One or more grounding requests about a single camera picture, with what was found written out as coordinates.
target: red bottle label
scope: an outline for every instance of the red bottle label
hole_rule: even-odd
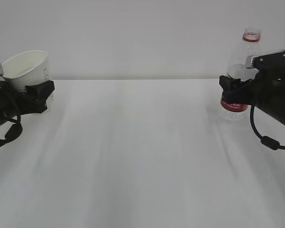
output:
[[[223,100],[221,100],[221,105],[225,109],[235,113],[243,112],[248,108],[247,104],[227,104]]]

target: paper cup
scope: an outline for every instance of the paper cup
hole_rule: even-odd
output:
[[[3,78],[19,92],[26,93],[25,86],[34,86],[50,80],[48,53],[45,51],[26,51],[3,64]],[[54,95],[51,94],[47,104],[50,110]]]

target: white tabletop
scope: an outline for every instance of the white tabletop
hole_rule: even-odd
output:
[[[0,228],[285,228],[285,161],[218,117],[217,80],[55,86],[0,148]]]

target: robotic arm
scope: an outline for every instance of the robotic arm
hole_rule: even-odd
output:
[[[251,126],[261,143],[272,150],[285,150],[285,146],[281,146],[278,141],[261,136],[254,124],[256,106],[285,125],[285,50],[249,56],[246,68],[259,70],[255,79],[241,82],[240,79],[220,76],[222,100],[228,104],[251,105]]]
[[[0,76],[3,68],[0,63]],[[21,115],[43,113],[46,109],[46,100],[54,91],[53,81],[46,81],[39,85],[26,86],[27,93],[16,91],[6,81],[0,81],[0,126],[7,121],[13,125],[5,134],[5,139],[0,139],[0,147],[17,139],[22,133]]]

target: plastic bottle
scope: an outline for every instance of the plastic bottle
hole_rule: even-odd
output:
[[[228,64],[227,75],[232,78],[240,78],[241,81],[255,78],[257,69],[246,69],[246,59],[248,56],[261,53],[259,46],[261,31],[257,28],[246,28],[242,41],[232,52]],[[229,121],[236,121],[246,116],[248,108],[246,104],[227,104],[221,100],[220,117]]]

